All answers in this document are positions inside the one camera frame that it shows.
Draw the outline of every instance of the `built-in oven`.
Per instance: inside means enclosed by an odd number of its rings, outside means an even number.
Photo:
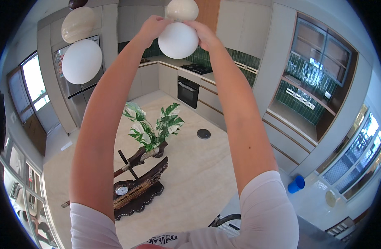
[[[200,85],[178,76],[178,99],[196,109]]]

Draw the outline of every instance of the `oven handle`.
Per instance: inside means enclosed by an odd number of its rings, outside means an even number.
[[[188,89],[189,91],[191,92],[194,92],[196,91],[195,89],[193,89],[192,87],[188,87],[187,85],[183,84],[182,82],[178,81],[178,85],[180,85],[181,87],[185,88],[185,89]]]

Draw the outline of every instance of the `hand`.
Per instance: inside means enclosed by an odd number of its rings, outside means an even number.
[[[212,46],[221,43],[213,31],[203,23],[196,21],[185,21],[184,23],[196,30],[199,37],[199,45],[202,49],[208,51]]]
[[[152,45],[153,40],[159,37],[167,25],[173,22],[173,20],[153,15],[143,23],[137,36],[145,42],[146,48],[148,48]]]

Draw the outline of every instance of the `white sleeve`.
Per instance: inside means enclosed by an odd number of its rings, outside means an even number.
[[[122,249],[113,221],[103,213],[78,203],[70,203],[73,249]]]
[[[242,223],[237,248],[296,249],[297,215],[279,172],[267,171],[251,180],[240,195]]]

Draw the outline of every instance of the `white shirt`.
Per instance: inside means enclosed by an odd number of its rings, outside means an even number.
[[[90,207],[70,204],[73,249],[121,249],[114,222]],[[206,227],[190,232],[163,233],[146,243],[174,249],[296,249],[298,220],[277,171],[256,176],[240,195],[239,236]]]

